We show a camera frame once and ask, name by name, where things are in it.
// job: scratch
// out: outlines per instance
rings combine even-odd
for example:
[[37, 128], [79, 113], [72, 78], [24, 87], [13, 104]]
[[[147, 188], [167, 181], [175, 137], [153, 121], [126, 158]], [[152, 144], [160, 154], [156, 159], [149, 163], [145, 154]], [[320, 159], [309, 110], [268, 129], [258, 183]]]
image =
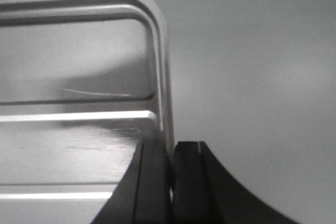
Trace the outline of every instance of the scratch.
[[76, 146], [67, 146], [67, 149], [76, 149], [76, 150], [106, 150], [106, 148], [99, 147], [76, 147]]
[[28, 169], [28, 170], [44, 170], [46, 172], [53, 172], [53, 173], [65, 173], [65, 174], [80, 173], [80, 172], [66, 172], [66, 171], [61, 171], [61, 170], [56, 170], [56, 169], [47, 169], [47, 168], [42, 168], [42, 167], [31, 167], [29, 165], [21, 165], [21, 167], [24, 167], [25, 169]]
[[98, 92], [89, 92], [89, 91], [81, 91], [81, 90], [76, 90], [76, 89], [64, 89], [61, 88], [63, 91], [67, 92], [72, 92], [72, 93], [77, 93], [77, 94], [88, 94], [88, 95], [100, 95], [100, 96], [105, 96], [105, 97], [131, 97], [130, 94], [116, 94], [116, 93], [98, 93]]
[[44, 156], [59, 155], [59, 154], [64, 154], [64, 153], [74, 152], [74, 151], [75, 150], [61, 151], [61, 152], [49, 152], [49, 153], [45, 153], [45, 154], [34, 155], [34, 157], [44, 157]]

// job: black plastic piece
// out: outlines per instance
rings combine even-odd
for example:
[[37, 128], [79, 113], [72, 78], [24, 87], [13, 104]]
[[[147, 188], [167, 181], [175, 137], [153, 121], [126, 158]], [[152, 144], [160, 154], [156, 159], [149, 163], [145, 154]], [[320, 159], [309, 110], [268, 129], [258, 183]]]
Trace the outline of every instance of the black plastic piece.
[[166, 224], [170, 221], [168, 166], [159, 142], [143, 144], [135, 224]]
[[179, 142], [175, 148], [174, 160], [176, 170], [173, 199], [174, 223], [212, 223], [198, 142]]
[[297, 224], [275, 211], [243, 187], [200, 142], [214, 223]]

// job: metal edge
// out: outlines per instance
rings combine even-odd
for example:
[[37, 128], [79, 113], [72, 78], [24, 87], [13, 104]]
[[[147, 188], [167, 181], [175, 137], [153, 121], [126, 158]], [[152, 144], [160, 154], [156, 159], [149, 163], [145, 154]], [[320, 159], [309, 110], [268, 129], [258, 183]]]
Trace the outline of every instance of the metal edge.
[[[2, 6], [15, 6], [27, 3], [40, 3], [40, 2], [59, 2], [66, 0], [0, 0], [0, 12]], [[145, 11], [152, 19], [157, 34], [159, 36], [159, 53], [160, 57], [157, 58], [159, 70], [158, 79], [158, 93], [160, 104], [160, 133], [161, 138], [165, 142], [167, 152], [170, 157], [173, 153], [174, 138], [173, 138], [173, 122], [172, 122], [172, 108], [171, 108], [171, 90], [170, 90], [170, 73], [168, 63], [168, 46], [167, 46], [167, 25], [160, 9], [153, 0], [133, 0], [139, 4], [143, 11]]]

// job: metal tray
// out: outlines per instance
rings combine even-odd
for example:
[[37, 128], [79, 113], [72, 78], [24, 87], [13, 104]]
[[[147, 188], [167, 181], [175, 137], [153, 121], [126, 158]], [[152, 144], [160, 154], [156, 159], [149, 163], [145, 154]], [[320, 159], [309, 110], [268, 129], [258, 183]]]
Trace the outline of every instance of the metal tray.
[[0, 222], [89, 223], [138, 141], [173, 148], [152, 0], [0, 0]]

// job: gray background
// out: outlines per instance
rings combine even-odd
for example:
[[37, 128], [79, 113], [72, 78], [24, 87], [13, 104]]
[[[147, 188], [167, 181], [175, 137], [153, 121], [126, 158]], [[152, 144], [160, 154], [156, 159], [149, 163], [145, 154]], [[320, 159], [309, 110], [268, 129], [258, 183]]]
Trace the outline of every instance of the gray background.
[[176, 141], [302, 223], [336, 220], [336, 0], [155, 0]]

